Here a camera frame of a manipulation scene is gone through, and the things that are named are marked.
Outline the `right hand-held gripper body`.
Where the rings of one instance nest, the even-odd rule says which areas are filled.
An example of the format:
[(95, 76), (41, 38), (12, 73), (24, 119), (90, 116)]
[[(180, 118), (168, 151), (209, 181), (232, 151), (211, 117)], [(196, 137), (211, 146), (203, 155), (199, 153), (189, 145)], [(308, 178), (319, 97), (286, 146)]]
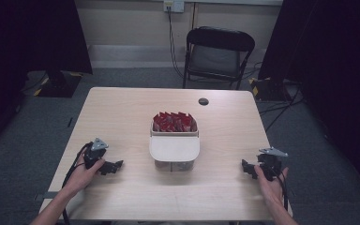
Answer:
[(281, 174), (281, 158), (286, 158), (288, 154), (275, 147), (260, 149), (258, 162), (267, 180), (273, 181), (275, 177)]

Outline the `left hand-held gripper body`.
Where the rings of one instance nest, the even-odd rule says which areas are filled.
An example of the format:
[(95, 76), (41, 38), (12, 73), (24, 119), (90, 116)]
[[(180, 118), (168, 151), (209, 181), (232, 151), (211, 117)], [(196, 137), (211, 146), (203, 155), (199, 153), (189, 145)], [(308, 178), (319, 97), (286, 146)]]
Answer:
[(86, 150), (83, 155), (85, 167), (87, 169), (93, 167), (94, 164), (104, 156), (108, 147), (109, 145), (100, 138), (95, 138), (93, 142), (89, 142), (86, 145)]

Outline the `person's right hand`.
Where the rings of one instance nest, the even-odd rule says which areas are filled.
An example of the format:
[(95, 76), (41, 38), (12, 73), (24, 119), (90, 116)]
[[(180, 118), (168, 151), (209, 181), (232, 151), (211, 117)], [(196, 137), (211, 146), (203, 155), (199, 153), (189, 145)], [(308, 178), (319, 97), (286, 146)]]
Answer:
[(260, 166), (255, 166), (254, 170), (258, 175), (258, 182), (267, 207), (270, 210), (284, 210), (283, 190), (280, 183), (283, 182), (284, 179), (287, 177), (289, 168), (286, 167), (282, 171), (280, 177), (274, 179), (273, 181), (268, 181), (266, 179)]

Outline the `person's left hand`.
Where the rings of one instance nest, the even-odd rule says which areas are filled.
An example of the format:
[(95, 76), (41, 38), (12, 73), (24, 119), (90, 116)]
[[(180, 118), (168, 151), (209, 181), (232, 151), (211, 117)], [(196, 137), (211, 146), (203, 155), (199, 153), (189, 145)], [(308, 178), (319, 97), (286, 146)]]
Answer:
[(100, 158), (91, 168), (87, 169), (83, 157), (80, 157), (74, 171), (62, 188), (62, 191), (69, 196), (69, 198), (74, 197), (80, 190), (86, 188), (90, 184), (104, 162), (105, 159)]

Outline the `light wooden box lid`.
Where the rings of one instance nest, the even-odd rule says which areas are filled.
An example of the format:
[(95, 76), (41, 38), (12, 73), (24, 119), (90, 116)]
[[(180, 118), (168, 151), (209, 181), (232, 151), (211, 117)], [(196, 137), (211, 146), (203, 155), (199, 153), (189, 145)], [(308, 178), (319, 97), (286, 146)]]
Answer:
[(200, 154), (200, 147), (199, 131), (150, 132), (149, 151), (157, 161), (193, 161)]

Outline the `clear plastic box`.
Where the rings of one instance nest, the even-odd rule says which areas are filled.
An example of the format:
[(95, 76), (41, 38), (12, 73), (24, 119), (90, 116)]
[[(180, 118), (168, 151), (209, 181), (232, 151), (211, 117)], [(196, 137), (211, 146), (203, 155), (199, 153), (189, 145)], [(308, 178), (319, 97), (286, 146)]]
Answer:
[(185, 172), (191, 171), (194, 165), (194, 161), (188, 162), (164, 162), (155, 160), (155, 165), (159, 170), (169, 172)]

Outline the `stack of red packets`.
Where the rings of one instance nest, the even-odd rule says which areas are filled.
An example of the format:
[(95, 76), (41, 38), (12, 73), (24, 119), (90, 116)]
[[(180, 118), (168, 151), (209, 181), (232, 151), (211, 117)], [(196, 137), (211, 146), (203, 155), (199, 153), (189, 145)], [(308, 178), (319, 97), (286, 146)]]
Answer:
[(190, 113), (160, 112), (153, 118), (152, 129), (156, 132), (196, 132), (198, 127)]

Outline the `black stand base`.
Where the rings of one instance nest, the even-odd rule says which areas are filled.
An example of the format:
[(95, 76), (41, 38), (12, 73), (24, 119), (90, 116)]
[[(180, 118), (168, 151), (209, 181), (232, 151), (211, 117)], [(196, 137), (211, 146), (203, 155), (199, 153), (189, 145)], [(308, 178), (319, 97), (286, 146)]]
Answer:
[(283, 82), (275, 82), (271, 78), (258, 80), (252, 78), (248, 80), (253, 96), (260, 101), (291, 101), (293, 98), (289, 94)]
[(35, 97), (71, 98), (82, 79), (82, 75), (75, 72), (47, 70), (47, 78), (42, 82)]

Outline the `black curtain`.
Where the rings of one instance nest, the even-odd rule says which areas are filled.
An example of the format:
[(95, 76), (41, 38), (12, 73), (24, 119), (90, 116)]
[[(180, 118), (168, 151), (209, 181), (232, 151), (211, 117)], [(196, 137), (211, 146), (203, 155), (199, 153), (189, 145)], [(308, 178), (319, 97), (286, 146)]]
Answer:
[(0, 0), (0, 131), (41, 70), (92, 72), (75, 0)]
[(300, 82), (360, 174), (360, 0), (282, 0), (259, 77)]

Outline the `black folding chair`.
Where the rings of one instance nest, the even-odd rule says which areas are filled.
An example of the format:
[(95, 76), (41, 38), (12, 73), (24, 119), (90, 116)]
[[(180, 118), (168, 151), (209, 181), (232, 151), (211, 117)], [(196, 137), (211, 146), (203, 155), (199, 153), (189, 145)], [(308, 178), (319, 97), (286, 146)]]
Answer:
[(255, 48), (254, 38), (242, 31), (201, 26), (187, 33), (183, 87), (190, 76), (236, 83), (238, 90), (248, 59)]

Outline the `white wall socket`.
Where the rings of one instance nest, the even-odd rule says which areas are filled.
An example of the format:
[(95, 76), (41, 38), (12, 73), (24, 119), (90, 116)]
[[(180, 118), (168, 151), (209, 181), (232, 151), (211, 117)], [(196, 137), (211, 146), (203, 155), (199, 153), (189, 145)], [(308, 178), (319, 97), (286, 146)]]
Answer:
[(185, 11), (185, 2), (183, 0), (164, 0), (163, 10), (165, 12), (183, 13)]

